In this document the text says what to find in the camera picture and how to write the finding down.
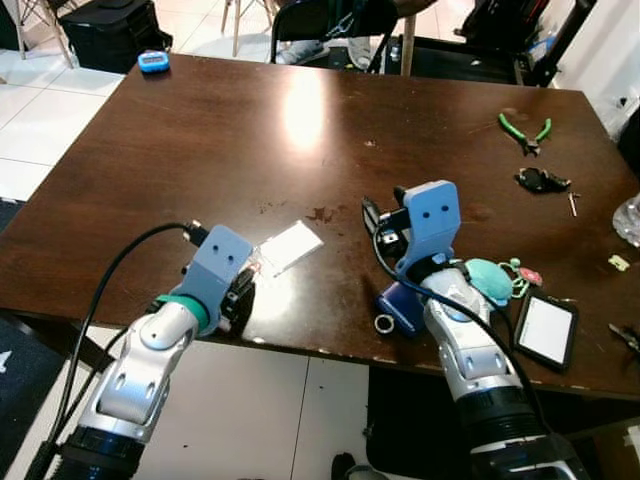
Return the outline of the dark blue key fob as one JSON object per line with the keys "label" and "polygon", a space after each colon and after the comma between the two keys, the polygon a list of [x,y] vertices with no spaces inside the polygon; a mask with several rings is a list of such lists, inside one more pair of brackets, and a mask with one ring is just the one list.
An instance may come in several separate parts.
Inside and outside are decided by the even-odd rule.
{"label": "dark blue key fob", "polygon": [[402,283],[393,283],[378,296],[374,328],[380,334],[399,333],[407,338],[419,337],[425,329],[419,294]]}

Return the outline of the dark brown wooden table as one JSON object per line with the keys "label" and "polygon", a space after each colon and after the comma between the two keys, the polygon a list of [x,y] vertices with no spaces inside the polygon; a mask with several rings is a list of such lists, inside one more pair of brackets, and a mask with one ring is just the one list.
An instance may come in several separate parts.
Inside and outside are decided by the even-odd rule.
{"label": "dark brown wooden table", "polygon": [[[552,119],[539,157],[499,113],[525,134]],[[527,192],[526,166],[570,191]],[[0,311],[81,320],[116,253],[169,221],[259,243],[301,220],[324,246],[260,282],[246,328],[218,342],[435,374],[433,339],[372,328],[389,280],[360,211],[362,197],[390,209],[394,188],[429,180],[460,191],[458,256],[520,259],[579,308],[570,369],[521,358],[536,387],[635,401],[634,355],[608,325],[639,320],[637,269],[608,259],[639,259],[611,219],[640,182],[579,91],[174,56],[164,76],[120,82],[0,232]]]}

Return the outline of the small black clip part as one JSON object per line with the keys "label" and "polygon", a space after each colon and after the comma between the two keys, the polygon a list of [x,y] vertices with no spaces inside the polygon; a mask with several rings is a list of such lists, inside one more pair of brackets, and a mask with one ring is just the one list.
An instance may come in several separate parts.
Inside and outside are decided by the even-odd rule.
{"label": "small black clip part", "polygon": [[527,192],[534,195],[549,195],[549,193],[568,192],[572,186],[572,180],[559,177],[559,175],[548,172],[547,169],[526,166],[518,170],[515,174],[518,186],[525,188]]}

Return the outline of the black tablet with white screen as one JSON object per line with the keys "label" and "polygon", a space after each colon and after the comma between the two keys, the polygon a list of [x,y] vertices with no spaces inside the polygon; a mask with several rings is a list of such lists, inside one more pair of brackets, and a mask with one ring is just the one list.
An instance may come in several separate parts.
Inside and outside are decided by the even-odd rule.
{"label": "black tablet with white screen", "polygon": [[579,308],[543,291],[530,291],[518,316],[515,348],[556,372],[570,369]]}

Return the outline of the small black hand tool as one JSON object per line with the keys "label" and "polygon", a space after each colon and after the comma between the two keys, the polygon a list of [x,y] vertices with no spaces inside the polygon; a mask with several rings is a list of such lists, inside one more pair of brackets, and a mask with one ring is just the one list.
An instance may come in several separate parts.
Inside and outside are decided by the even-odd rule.
{"label": "small black hand tool", "polygon": [[608,328],[626,344],[630,351],[634,352],[635,355],[640,355],[640,335],[631,326],[609,324]]}

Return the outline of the clear plastic water bottle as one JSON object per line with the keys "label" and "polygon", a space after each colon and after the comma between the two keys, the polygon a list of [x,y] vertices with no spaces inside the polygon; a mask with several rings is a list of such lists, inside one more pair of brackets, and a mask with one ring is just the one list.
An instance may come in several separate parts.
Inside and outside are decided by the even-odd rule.
{"label": "clear plastic water bottle", "polygon": [[640,247],[640,195],[632,196],[622,202],[613,212],[612,227],[614,232],[631,244]]}

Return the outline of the black bag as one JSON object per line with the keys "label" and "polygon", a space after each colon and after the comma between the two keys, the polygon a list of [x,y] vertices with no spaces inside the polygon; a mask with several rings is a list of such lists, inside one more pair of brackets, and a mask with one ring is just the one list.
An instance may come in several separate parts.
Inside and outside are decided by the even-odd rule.
{"label": "black bag", "polygon": [[522,67],[522,83],[548,87],[561,72],[559,63],[573,38],[584,26],[598,0],[571,0],[571,9],[562,26],[545,38],[547,50],[535,59],[530,50],[540,31],[541,15],[550,0],[476,0],[474,9],[454,29],[468,46],[511,55]]}

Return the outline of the dark floor mat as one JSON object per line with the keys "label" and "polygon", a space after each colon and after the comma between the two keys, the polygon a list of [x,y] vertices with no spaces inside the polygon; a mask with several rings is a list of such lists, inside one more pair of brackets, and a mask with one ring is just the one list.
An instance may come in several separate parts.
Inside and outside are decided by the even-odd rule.
{"label": "dark floor mat", "polygon": [[19,317],[0,311],[0,480],[13,470],[64,362]]}

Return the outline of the wooden chair legs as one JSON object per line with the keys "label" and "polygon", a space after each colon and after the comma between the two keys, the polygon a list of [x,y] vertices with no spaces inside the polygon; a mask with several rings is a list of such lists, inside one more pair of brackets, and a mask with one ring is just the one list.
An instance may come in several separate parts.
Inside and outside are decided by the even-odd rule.
{"label": "wooden chair legs", "polygon": [[241,50],[244,17],[255,12],[261,13],[268,26],[271,26],[275,20],[276,0],[221,0],[220,32],[227,32],[230,26],[230,52],[233,56],[238,56]]}

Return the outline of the small blue timer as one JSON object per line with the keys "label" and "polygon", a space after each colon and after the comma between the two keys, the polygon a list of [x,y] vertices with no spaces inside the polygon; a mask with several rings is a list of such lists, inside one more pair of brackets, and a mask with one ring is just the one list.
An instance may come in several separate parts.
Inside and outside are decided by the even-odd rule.
{"label": "small blue timer", "polygon": [[145,76],[166,73],[172,69],[172,59],[168,52],[145,51],[137,56],[137,67]]}

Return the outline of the black storage box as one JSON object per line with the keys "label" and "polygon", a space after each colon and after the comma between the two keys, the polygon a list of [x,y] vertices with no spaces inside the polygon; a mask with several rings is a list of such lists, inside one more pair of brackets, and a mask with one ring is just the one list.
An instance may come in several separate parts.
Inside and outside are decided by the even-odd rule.
{"label": "black storage box", "polygon": [[146,51],[166,51],[174,37],[161,28],[154,0],[90,0],[60,15],[78,67],[127,74]]}

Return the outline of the teal plush keychain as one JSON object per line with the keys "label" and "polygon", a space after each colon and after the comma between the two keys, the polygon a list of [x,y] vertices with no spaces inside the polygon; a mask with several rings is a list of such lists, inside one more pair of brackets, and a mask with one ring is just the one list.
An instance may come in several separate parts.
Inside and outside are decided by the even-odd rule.
{"label": "teal plush keychain", "polygon": [[477,291],[484,293],[489,300],[492,300],[499,307],[507,306],[515,287],[511,276],[504,270],[498,262],[485,259],[468,259],[462,262],[470,279]]}

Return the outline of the green handled pliers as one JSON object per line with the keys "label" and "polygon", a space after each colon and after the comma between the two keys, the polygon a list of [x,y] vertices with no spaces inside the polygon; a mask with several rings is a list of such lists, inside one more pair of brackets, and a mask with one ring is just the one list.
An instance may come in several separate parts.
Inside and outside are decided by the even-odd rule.
{"label": "green handled pliers", "polygon": [[511,137],[512,140],[518,143],[518,146],[521,147],[522,155],[532,155],[534,157],[540,156],[541,143],[547,140],[550,132],[552,132],[552,119],[545,119],[543,122],[543,127],[541,127],[540,131],[536,134],[525,134],[521,131],[520,128],[517,128],[516,125],[513,125],[511,123],[511,120],[509,120],[507,118],[507,115],[504,113],[499,113],[497,115],[497,119],[500,128],[503,129],[503,132],[508,134],[508,137]]}

